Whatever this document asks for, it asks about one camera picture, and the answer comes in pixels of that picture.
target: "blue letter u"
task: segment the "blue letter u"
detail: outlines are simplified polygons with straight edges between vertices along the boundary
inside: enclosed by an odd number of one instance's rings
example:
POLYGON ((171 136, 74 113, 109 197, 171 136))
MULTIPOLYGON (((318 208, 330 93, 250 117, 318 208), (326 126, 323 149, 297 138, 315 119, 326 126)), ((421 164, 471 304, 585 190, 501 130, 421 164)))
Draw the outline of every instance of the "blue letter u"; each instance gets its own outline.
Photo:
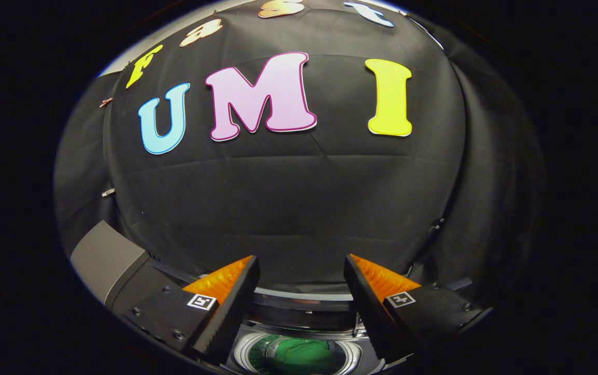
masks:
POLYGON ((156 97, 146 102, 139 109, 142 119, 142 143, 146 151, 159 155, 172 151, 182 140, 185 133, 185 100, 184 94, 190 88, 189 83, 182 83, 170 89, 165 98, 170 101, 172 127, 165 135, 158 134, 156 127, 156 107, 160 100, 156 97))

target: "black cloth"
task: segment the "black cloth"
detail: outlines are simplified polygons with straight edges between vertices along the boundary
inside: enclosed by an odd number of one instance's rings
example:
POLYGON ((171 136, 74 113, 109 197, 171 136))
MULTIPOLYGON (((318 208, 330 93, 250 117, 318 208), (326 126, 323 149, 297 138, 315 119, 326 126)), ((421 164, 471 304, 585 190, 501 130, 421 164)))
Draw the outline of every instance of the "black cloth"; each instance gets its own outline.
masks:
MULTIPOLYGON (((81 199, 67 209, 80 209, 84 220, 75 232, 64 221, 64 236, 71 237, 64 242, 72 246, 83 235, 87 216, 92 226, 102 218, 119 220, 130 240, 184 271, 213 271, 254 254, 264 288, 347 292, 344 254, 405 273, 417 256, 418 238, 445 217, 429 245, 441 282, 470 276, 485 295, 512 280, 530 250, 543 167, 522 104, 498 74, 449 32, 414 15, 444 50, 410 19, 375 5, 394 28, 337 1, 305 0, 300 14, 260 19, 262 3, 223 10, 158 41, 151 49, 162 44, 163 50, 143 76, 126 90, 133 61, 120 73, 114 102, 92 109, 103 128, 87 119, 80 120, 84 125, 70 121, 63 142, 77 142, 68 141, 71 127, 92 131, 92 154, 70 156, 61 148, 56 185, 88 185, 92 201, 81 199), (220 31, 178 47, 187 32, 216 18, 222 19, 220 31), (211 140, 213 96, 206 77, 233 66, 254 82, 264 62, 284 52, 309 55, 303 82, 317 126, 270 132, 263 126, 267 103, 256 133, 241 127, 233 140, 211 140), (376 105, 375 76, 364 64, 370 58, 412 71, 406 83, 413 124, 408 137, 374 135, 367 128, 376 105), (137 110, 159 98, 158 133, 166 133, 164 95, 185 82, 191 86, 184 138, 167 154, 146 152, 137 110), (102 164, 76 178, 66 166, 80 159, 102 164), (108 181, 116 194, 102 198, 108 181), (87 212, 79 208, 85 202, 116 204, 120 216, 115 210, 107 211, 112 216, 87 212)), ((94 90, 110 88, 112 81, 98 78, 87 96, 101 96, 94 90)), ((88 152, 85 141, 78 148, 88 152)), ((58 209, 62 199, 65 194, 56 195, 58 209)))

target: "orange soft gripper pad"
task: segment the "orange soft gripper pad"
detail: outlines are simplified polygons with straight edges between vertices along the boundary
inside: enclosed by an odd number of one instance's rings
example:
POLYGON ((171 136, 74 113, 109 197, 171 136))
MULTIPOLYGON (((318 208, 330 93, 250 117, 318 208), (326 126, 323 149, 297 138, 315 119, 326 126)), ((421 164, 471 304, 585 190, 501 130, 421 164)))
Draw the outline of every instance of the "orange soft gripper pad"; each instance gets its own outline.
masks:
POLYGON ((405 292, 406 290, 412 290, 420 287, 416 282, 404 278, 394 271, 387 270, 386 268, 368 261, 363 258, 359 258, 354 254, 349 254, 354 259, 359 270, 363 273, 368 281, 368 285, 371 286, 378 301, 382 303, 385 297, 392 296, 396 293, 405 292))
POLYGON ((241 271, 246 267, 246 264, 253 256, 248 256, 244 259, 235 261, 234 263, 220 268, 218 271, 210 273, 187 287, 184 287, 185 292, 203 294, 205 296, 215 297, 219 304, 225 302, 225 298, 232 290, 234 283, 241 274, 241 271))

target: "letter m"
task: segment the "letter m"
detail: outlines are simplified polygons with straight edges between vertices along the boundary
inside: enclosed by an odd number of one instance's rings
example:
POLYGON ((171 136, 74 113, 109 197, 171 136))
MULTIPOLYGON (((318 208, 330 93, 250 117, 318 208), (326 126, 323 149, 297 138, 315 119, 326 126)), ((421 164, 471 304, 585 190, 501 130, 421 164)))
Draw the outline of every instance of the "letter m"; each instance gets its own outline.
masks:
POLYGON ((255 133, 267 100, 271 102, 268 130, 299 131, 317 125, 317 117, 308 111, 303 90, 302 68, 306 61, 308 55, 303 52, 275 55, 261 69, 255 85, 235 67, 208 76, 206 84, 213 89, 215 117, 211 138, 220 142, 239 135, 241 128, 232 121, 230 107, 246 129, 255 133))

